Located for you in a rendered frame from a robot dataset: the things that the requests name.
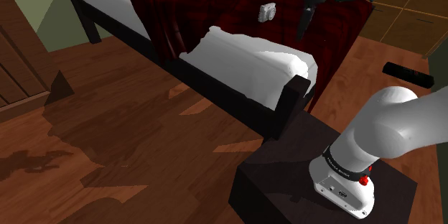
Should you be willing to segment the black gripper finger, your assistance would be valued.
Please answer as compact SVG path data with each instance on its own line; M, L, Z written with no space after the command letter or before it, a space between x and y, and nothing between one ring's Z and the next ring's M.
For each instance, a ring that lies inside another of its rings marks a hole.
M304 10L303 10L302 15L299 20L299 25L297 27L297 40L301 40L302 37L304 36L304 33L306 32L306 30L309 26L309 23L312 20L315 9L316 9L316 6L304 7Z

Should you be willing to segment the white pillow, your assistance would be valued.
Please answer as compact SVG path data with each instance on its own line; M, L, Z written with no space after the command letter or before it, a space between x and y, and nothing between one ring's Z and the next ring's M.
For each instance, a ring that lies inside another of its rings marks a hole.
M311 54L259 37L230 34L216 26L193 51L179 57L271 110L294 76L312 85L317 80L318 66Z

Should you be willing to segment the light brown wooden cabinet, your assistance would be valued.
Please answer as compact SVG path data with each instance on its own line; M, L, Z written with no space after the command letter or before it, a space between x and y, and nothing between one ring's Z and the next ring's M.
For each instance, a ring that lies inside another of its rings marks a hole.
M448 0L374 0L360 35L430 56L448 37Z

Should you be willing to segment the dark red blanket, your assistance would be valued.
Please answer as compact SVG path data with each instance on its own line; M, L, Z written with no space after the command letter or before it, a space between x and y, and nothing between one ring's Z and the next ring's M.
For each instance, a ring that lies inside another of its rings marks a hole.
M318 66L312 85L317 93L324 90L373 9L366 0L326 0L317 6L304 36L297 40L302 0L130 1L161 60L190 53L216 26L230 34L259 37L311 54ZM276 4L275 17L260 23L260 6L268 3Z

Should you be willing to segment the black remote control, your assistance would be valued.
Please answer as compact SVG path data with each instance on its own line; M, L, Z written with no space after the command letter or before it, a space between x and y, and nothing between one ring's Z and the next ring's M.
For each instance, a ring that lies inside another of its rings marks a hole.
M433 76L392 62L387 62L383 66L382 72L426 89L430 89L434 85Z

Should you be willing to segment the dark robot stand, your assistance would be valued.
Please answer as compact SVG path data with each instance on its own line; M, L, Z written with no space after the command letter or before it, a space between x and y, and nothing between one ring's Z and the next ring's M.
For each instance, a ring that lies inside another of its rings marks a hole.
M371 173L375 205L362 220L315 191L309 163L338 136L301 111L238 166L229 204L245 224L408 224L417 183L381 160Z

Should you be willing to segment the brown wooden wardrobe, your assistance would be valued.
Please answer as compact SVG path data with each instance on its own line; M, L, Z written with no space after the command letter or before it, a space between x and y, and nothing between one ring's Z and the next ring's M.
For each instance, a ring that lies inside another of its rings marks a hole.
M0 0L0 123L61 99L59 76L15 0Z

